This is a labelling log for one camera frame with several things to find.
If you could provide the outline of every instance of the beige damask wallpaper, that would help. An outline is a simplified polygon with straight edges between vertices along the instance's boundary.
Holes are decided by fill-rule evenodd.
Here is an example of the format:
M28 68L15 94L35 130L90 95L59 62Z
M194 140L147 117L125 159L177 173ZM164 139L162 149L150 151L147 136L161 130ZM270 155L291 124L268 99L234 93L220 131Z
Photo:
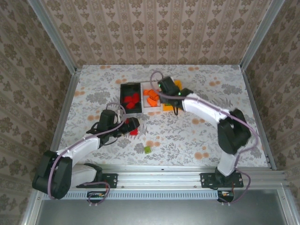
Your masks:
M247 68L273 156L300 209L300 1L286 0Z
M27 1L0 0L0 224L22 219L70 74Z
M271 0L42 0L83 64L239 64Z

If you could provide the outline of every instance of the green block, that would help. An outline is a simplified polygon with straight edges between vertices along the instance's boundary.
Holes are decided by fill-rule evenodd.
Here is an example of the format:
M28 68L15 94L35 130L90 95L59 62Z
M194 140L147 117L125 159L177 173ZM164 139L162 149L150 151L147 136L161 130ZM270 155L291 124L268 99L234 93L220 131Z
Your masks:
M151 148L149 146L144 148L145 154L151 153Z

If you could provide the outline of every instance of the floral tablecloth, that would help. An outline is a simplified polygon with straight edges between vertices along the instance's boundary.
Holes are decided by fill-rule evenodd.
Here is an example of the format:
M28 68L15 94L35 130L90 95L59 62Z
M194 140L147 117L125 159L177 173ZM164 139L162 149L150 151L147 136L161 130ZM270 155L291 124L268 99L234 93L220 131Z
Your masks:
M256 129L245 83L238 65L89 65L83 66L60 142L65 148L82 138L99 120L107 103L120 102L120 84L146 82L154 70L181 80L205 100L222 108L243 111ZM119 165L216 166L221 156L217 130L188 112L173 111L132 114L140 122L137 136L126 135L83 158L80 163ZM248 142L252 145L254 138ZM144 153L150 146L152 152ZM267 166L262 144L239 161L240 166Z

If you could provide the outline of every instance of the red block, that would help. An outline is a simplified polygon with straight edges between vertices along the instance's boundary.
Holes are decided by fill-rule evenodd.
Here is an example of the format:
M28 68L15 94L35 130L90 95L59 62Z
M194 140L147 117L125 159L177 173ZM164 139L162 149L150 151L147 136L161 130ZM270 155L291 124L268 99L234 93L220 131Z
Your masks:
M130 135L136 136L137 135L137 129L130 131L129 133Z
M124 98L124 102L125 102L125 103L132 102L132 97L131 97L131 96L126 96L126 97Z
M133 96L132 96L132 102L134 104L138 103L140 101L140 96L138 93L134 93Z
M133 102L129 102L126 106L127 109L133 109L135 107L135 104Z

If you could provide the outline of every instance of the yellow block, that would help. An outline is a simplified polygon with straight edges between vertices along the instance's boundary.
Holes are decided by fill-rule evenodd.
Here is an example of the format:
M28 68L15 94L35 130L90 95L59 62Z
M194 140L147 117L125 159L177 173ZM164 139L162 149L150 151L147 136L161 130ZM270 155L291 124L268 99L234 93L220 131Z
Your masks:
M182 90L182 85L180 80L175 80L174 83L177 87L179 87L179 90ZM173 106L163 104L163 111L173 111Z

